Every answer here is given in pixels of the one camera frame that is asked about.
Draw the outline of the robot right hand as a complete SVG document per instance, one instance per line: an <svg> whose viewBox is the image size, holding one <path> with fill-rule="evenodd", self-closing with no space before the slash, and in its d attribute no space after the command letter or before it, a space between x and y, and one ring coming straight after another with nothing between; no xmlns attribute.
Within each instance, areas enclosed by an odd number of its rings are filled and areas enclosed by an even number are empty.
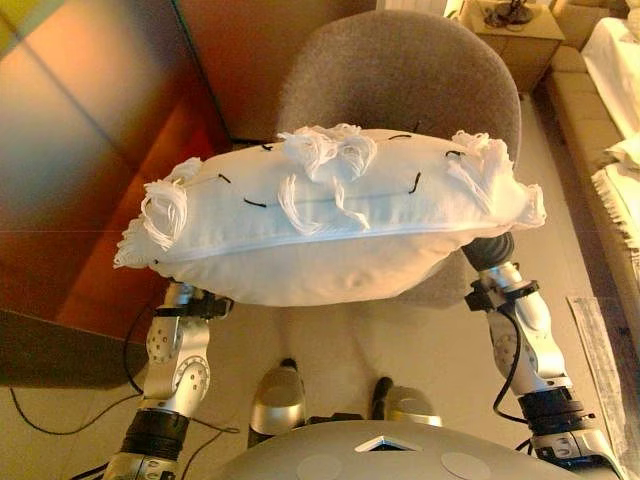
<svg viewBox="0 0 640 480"><path fill-rule="evenodd" d="M494 238L476 238L462 251L470 265L481 272L509 262L514 247L513 235L506 232Z"/></svg>

